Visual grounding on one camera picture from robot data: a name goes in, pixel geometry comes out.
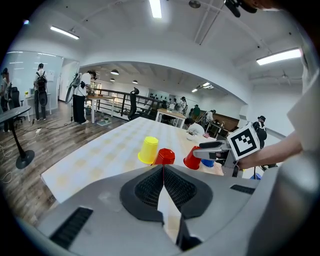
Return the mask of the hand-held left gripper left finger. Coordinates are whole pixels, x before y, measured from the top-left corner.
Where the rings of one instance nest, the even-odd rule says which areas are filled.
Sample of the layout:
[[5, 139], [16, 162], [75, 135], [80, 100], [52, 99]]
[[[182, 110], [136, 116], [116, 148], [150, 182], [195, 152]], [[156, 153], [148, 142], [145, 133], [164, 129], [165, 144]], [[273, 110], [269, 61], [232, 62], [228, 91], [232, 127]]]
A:
[[50, 237], [79, 207], [92, 214], [71, 243], [80, 256], [173, 256], [180, 249], [159, 222], [133, 217], [120, 201], [120, 189], [151, 167], [139, 168], [95, 181], [60, 203], [39, 222], [37, 229]]

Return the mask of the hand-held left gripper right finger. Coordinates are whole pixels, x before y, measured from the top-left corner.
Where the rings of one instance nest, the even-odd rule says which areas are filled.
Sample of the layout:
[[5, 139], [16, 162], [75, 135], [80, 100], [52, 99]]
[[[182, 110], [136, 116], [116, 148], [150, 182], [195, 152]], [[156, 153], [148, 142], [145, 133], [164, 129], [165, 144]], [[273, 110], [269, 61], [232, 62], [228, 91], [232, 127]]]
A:
[[257, 222], [243, 214], [258, 182], [190, 170], [163, 168], [168, 193], [165, 227], [170, 235], [166, 256], [246, 256]]

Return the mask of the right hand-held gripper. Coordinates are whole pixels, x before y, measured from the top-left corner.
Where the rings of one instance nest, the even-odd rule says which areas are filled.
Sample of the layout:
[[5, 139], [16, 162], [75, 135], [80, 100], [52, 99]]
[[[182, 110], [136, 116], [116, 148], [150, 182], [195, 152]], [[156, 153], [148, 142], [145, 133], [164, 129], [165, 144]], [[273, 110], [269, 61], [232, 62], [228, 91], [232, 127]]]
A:
[[199, 147], [193, 151], [194, 157], [204, 160], [225, 159], [222, 168], [224, 175], [241, 178], [243, 170], [239, 168], [239, 160], [260, 150], [260, 141], [249, 122], [228, 135], [226, 140], [203, 142]]

